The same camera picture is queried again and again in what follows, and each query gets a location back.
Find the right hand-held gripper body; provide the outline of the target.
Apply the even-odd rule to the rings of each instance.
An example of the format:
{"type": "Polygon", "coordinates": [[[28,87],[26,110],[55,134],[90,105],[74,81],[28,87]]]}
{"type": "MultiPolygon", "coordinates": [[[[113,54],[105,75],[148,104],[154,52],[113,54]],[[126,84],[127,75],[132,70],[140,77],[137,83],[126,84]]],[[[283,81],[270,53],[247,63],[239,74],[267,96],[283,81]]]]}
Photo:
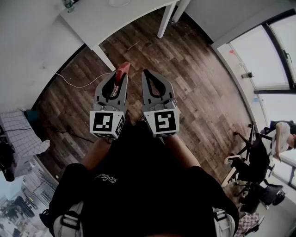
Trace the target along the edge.
{"type": "Polygon", "coordinates": [[[153,106],[145,105],[143,115],[153,137],[168,137],[179,132],[180,110],[176,106],[176,99],[153,106]]]}

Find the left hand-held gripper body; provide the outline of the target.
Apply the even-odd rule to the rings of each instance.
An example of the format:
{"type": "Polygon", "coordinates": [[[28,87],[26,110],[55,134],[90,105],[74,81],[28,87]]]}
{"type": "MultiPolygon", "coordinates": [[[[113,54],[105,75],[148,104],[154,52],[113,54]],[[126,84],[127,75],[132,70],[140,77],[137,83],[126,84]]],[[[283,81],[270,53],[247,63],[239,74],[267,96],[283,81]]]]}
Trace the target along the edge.
{"type": "Polygon", "coordinates": [[[90,111],[90,133],[98,138],[118,139],[126,121],[126,111],[125,102],[122,105],[96,102],[90,111]]]}

